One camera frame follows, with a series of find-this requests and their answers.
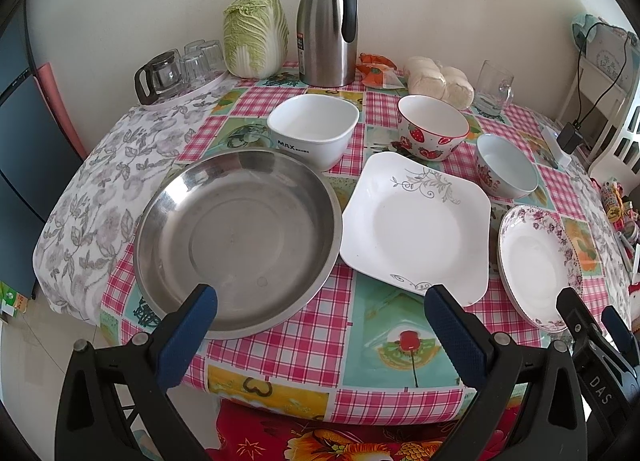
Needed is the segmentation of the white square floral plate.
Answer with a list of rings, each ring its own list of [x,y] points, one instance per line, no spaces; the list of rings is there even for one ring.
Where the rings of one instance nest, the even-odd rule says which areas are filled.
[[[463,307],[489,279],[490,201],[477,184],[396,152],[371,156],[343,212],[341,258],[417,295],[444,285]]]

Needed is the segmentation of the pile of small items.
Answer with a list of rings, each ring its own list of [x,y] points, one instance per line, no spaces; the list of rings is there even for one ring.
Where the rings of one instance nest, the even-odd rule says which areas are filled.
[[[639,290],[639,212],[624,195],[624,189],[615,178],[600,187],[602,206],[608,221],[616,231],[622,246],[623,262],[629,273],[630,292]]]

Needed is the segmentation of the dark blue cabinet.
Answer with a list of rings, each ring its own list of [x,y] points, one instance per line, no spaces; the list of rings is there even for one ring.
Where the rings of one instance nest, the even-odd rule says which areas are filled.
[[[1,32],[1,281],[31,299],[32,253],[81,158],[40,90],[26,4]]]

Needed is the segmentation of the light blue bowl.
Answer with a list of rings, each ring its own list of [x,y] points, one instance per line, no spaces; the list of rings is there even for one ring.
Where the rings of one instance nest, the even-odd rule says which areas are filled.
[[[535,166],[526,155],[498,135],[483,134],[476,140],[476,174],[488,195],[520,199],[538,187]]]

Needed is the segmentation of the clear glass mug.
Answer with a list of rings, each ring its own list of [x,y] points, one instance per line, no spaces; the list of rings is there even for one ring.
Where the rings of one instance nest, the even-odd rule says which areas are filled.
[[[482,114],[500,116],[513,98],[513,82],[511,71],[485,60],[475,84],[474,107]]]

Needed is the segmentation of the pink floral round plate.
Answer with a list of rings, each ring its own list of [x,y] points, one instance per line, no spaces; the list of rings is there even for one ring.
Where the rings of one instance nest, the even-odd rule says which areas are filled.
[[[551,212],[516,206],[504,214],[498,270],[506,295],[526,321],[549,334],[566,329],[556,298],[565,288],[582,293],[582,266]]]

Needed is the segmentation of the strawberry pattern bowl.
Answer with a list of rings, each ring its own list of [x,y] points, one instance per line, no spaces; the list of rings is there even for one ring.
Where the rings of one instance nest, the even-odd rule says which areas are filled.
[[[469,122],[439,99],[407,95],[398,100],[399,146],[416,158],[446,160],[469,134]]]

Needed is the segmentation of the white square bowl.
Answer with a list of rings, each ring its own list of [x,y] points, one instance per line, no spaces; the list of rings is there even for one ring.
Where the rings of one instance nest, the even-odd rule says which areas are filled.
[[[274,108],[267,126],[279,149],[327,171],[341,161],[358,121],[358,108],[347,100],[303,94]]]

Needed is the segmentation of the orange snack packet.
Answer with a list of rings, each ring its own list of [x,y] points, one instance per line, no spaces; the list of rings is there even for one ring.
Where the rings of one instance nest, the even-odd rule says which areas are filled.
[[[398,77],[397,66],[382,55],[361,53],[356,68],[366,88],[393,91],[405,87]]]

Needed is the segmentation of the bag of steamed buns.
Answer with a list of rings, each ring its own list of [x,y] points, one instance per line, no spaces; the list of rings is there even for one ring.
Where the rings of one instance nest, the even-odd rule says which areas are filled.
[[[475,91],[465,73],[432,58],[410,57],[405,77],[410,95],[439,99],[458,110],[468,109],[473,103]]]

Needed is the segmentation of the stainless steel round plate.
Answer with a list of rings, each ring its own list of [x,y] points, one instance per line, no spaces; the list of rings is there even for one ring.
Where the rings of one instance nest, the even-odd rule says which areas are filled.
[[[209,285],[217,315],[207,337],[249,337],[317,295],[342,233],[340,203],[321,173],[273,149],[228,151],[191,164],[151,199],[134,273],[157,316]]]

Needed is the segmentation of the red floral stool cushion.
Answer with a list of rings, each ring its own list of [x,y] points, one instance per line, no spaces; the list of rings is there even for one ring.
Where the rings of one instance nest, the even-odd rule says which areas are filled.
[[[221,403],[213,460],[428,460],[455,421],[422,425],[349,425],[277,415]]]

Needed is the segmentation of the stainless steel thermos jug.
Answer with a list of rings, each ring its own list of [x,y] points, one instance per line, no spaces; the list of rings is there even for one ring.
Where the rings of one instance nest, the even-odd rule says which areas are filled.
[[[355,80],[358,0],[300,0],[296,47],[300,80],[341,88]]]

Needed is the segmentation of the white lattice chair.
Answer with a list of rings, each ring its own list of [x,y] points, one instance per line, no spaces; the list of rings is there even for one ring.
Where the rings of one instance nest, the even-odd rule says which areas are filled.
[[[589,14],[570,33],[578,55],[558,121],[580,124],[589,176],[615,178],[629,194],[639,186],[638,36]]]

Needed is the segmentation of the white power strip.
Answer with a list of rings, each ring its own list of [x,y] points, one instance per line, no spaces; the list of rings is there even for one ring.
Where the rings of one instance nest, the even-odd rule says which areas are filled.
[[[555,163],[560,169],[567,169],[570,163],[572,163],[572,156],[565,152],[558,143],[559,134],[548,125],[544,125],[540,130],[542,138],[549,147],[550,154],[552,155]]]

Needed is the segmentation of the drinking glass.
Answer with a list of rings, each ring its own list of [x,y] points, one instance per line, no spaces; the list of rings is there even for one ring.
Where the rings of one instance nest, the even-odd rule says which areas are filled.
[[[186,44],[181,65],[184,80],[194,88],[205,85],[226,72],[224,54],[218,40],[197,40]]]

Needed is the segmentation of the checkered picture tablecloth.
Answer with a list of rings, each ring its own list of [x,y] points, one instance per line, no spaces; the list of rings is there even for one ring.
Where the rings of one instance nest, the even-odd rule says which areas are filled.
[[[356,104],[356,125],[342,161],[329,170],[329,182],[346,206],[364,162],[397,140],[400,92],[377,92],[360,77],[346,88],[311,88],[298,80],[297,64],[285,62],[266,80],[242,79],[222,97],[165,176],[179,173],[214,151],[268,143],[267,114],[296,95],[335,95]],[[471,134],[448,160],[428,166],[477,182],[475,140],[483,133],[511,140],[533,158],[541,185],[518,204],[550,210],[568,231],[582,264],[582,295],[594,314],[615,305],[629,314],[628,277],[618,241],[602,209],[599,192],[582,166],[560,169],[542,139],[542,128],[560,127],[533,110],[511,105],[499,117],[465,112]],[[125,247],[102,296],[100,326],[110,344],[124,344],[160,321],[136,286],[132,241]],[[548,345],[544,333],[518,314],[489,263],[488,289],[474,311],[491,331],[504,331],[525,345]],[[257,403],[269,410],[352,424],[445,421],[471,398],[436,339],[428,333],[420,296],[356,273],[338,261],[326,284],[301,311],[281,325],[251,337],[205,340],[187,385]]]

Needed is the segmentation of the black power adapter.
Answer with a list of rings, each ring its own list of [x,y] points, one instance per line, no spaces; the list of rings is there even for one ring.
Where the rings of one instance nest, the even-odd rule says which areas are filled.
[[[579,123],[567,123],[562,131],[559,132],[558,137],[556,137],[556,142],[560,149],[566,152],[567,155],[571,155],[575,149],[584,142],[584,137],[580,134],[579,129]]]

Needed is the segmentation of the napa cabbage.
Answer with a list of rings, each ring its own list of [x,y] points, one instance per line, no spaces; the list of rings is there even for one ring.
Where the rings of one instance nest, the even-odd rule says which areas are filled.
[[[288,52],[288,23],[280,0],[235,0],[224,10],[224,61],[235,77],[276,74]]]

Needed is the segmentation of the pink foam board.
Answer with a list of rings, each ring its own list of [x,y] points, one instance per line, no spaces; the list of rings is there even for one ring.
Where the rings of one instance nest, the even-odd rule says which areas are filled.
[[[85,160],[88,156],[88,152],[85,146],[81,143],[72,120],[70,120],[70,116],[68,115],[67,109],[64,105],[61,93],[58,90],[58,84],[56,84],[50,62],[45,62],[37,68],[37,81],[41,88],[43,97],[47,100],[55,121],[60,125],[64,136],[68,139],[81,160]]]

